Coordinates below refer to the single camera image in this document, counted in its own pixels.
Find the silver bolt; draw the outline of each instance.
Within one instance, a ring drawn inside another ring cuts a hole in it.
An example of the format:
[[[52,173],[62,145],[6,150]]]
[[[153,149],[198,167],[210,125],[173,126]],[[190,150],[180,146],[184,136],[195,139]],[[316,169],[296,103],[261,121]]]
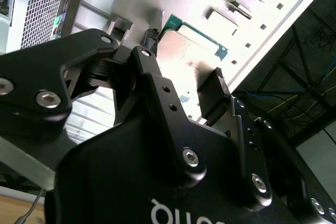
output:
[[[316,211],[319,212],[319,214],[324,215],[324,209],[320,205],[320,203],[314,198],[311,198],[310,200],[311,200],[312,205],[315,207]]]
[[[61,104],[61,98],[51,91],[42,91],[37,94],[36,102],[42,107],[53,109]]]
[[[245,108],[245,105],[244,105],[241,101],[237,100],[237,103],[238,103],[238,105],[241,106],[242,108]]]
[[[12,82],[5,78],[0,78],[0,95],[9,94],[14,90]]]
[[[334,211],[334,209],[329,208],[329,213],[331,214],[331,217],[336,220],[336,212]]]
[[[144,50],[144,49],[142,49],[141,50],[141,52],[144,54],[144,55],[146,55],[146,56],[150,56],[150,53],[149,52],[147,52],[146,50]]]
[[[264,124],[265,124],[269,129],[272,128],[272,125],[271,125],[269,122],[267,122],[266,120],[264,120]]]
[[[196,167],[200,163],[196,153],[194,153],[191,149],[183,150],[183,158],[191,167]]]
[[[112,43],[112,40],[111,40],[109,37],[105,36],[105,35],[102,35],[102,36],[100,37],[100,39],[101,39],[102,41],[106,42],[106,43]]]
[[[252,182],[259,192],[265,193],[267,191],[265,183],[257,174],[252,174]]]

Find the metal mesh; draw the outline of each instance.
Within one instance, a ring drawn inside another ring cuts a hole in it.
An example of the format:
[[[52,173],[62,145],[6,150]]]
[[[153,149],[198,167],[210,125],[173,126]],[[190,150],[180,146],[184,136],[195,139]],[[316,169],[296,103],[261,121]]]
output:
[[[21,49],[48,41],[60,0],[29,0]]]

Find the wooden surface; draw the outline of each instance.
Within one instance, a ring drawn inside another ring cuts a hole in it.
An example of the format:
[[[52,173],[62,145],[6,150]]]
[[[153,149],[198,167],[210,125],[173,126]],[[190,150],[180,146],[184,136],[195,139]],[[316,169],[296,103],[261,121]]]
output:
[[[31,207],[32,203],[23,200],[12,199],[0,196],[0,223],[14,224],[14,222],[24,215]],[[44,224],[43,206],[37,205],[35,210],[28,217],[25,224]]]

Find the white logo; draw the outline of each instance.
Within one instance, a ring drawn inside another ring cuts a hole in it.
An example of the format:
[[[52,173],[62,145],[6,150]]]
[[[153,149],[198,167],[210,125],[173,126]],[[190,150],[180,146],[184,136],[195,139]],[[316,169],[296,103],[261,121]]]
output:
[[[156,199],[152,199],[152,203],[154,204],[154,207],[151,211],[151,218],[152,218],[152,223],[153,224],[174,224],[174,216],[170,209],[165,206],[164,204],[160,204]],[[159,223],[157,218],[156,218],[156,213],[159,210],[165,211],[165,213],[168,216],[168,222],[167,223]],[[187,224],[191,224],[191,216],[189,212],[186,212],[186,220]],[[175,224],[180,224],[180,210],[175,209]],[[204,216],[200,216],[197,219],[196,224],[213,224],[208,218]],[[215,224],[224,224],[224,222],[216,222]]]

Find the ceiling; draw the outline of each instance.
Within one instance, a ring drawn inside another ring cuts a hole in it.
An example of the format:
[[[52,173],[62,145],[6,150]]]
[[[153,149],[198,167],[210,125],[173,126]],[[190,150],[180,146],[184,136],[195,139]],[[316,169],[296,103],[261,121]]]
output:
[[[293,146],[333,121],[335,12],[335,0],[314,0],[234,92],[252,118],[272,121]]]

